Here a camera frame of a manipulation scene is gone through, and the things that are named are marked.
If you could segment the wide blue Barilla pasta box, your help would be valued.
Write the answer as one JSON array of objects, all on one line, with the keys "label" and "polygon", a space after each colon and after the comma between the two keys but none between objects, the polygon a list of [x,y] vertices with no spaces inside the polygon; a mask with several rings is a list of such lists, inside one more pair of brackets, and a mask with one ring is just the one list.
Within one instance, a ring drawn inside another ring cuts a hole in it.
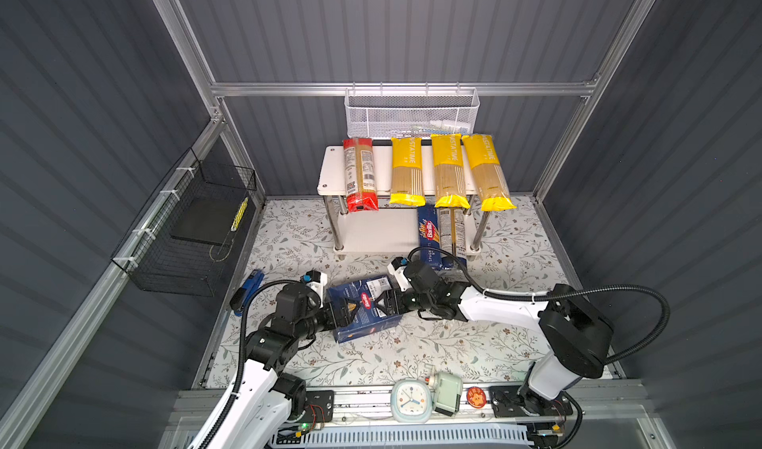
[{"label": "wide blue Barilla pasta box", "polygon": [[390,315],[375,303],[384,291],[392,290],[388,276],[375,276],[331,287],[327,295],[332,302],[345,298],[356,305],[353,322],[333,331],[335,342],[342,344],[396,327],[401,315]]}]

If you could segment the narrow blue Barilla spaghetti box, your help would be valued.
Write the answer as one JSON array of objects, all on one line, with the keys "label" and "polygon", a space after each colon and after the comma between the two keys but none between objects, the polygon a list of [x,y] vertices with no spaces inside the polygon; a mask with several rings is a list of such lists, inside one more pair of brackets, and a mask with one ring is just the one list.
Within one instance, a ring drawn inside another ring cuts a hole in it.
[{"label": "narrow blue Barilla spaghetti box", "polygon": [[418,208],[417,216],[419,246],[422,247],[418,256],[434,270],[442,270],[443,256],[439,252],[441,237],[437,210],[433,205],[426,204]]}]

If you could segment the blue-ended clear spaghetti bag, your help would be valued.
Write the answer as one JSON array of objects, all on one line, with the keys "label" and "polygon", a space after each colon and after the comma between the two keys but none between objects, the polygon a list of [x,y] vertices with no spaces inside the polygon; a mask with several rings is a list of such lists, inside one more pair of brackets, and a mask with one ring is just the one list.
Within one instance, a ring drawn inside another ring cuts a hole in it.
[{"label": "blue-ended clear spaghetti bag", "polygon": [[438,208],[441,249],[450,256],[442,256],[442,269],[455,270],[456,262],[465,266],[466,262],[466,226],[464,210],[460,208]]}]

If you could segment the red-ended spaghetti bag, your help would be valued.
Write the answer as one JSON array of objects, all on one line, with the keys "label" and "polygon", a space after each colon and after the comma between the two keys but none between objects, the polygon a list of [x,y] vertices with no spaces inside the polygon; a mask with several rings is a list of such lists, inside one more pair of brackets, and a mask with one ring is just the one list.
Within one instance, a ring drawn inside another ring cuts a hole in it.
[{"label": "red-ended spaghetti bag", "polygon": [[347,211],[378,211],[372,140],[345,139],[343,158]]}]

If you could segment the yellow Pastatime spaghetti bag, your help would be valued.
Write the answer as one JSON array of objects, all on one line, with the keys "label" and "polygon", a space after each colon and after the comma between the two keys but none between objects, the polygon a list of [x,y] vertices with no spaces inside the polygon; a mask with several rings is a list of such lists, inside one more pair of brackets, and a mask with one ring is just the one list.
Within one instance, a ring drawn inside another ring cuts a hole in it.
[{"label": "yellow Pastatime spaghetti bag", "polygon": [[426,205],[420,137],[392,139],[390,203],[410,207]]}]

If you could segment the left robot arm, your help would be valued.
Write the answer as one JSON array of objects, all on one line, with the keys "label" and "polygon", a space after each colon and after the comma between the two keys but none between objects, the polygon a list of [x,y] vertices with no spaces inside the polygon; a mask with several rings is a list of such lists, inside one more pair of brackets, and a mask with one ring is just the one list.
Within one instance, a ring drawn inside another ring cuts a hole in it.
[{"label": "left robot arm", "polygon": [[[266,290],[281,286],[276,309],[257,330],[247,331],[248,313]],[[250,298],[239,290],[230,306],[241,311],[237,370],[192,448],[262,448],[306,404],[304,380],[286,375],[289,361],[325,331],[353,323],[359,302],[341,297],[323,302],[305,282],[279,279],[262,285]]]}]

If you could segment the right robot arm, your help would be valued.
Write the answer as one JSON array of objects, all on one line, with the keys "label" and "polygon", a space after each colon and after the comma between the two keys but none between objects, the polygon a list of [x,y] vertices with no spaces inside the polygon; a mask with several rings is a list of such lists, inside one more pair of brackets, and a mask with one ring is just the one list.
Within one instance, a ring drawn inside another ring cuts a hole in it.
[{"label": "right robot arm", "polygon": [[524,401],[553,401],[581,379],[598,379],[607,366],[613,325],[571,286],[545,293],[496,292],[469,280],[447,280],[422,260],[397,258],[392,288],[374,302],[387,315],[410,312],[442,320],[490,322],[540,332],[549,352],[523,383]]}]

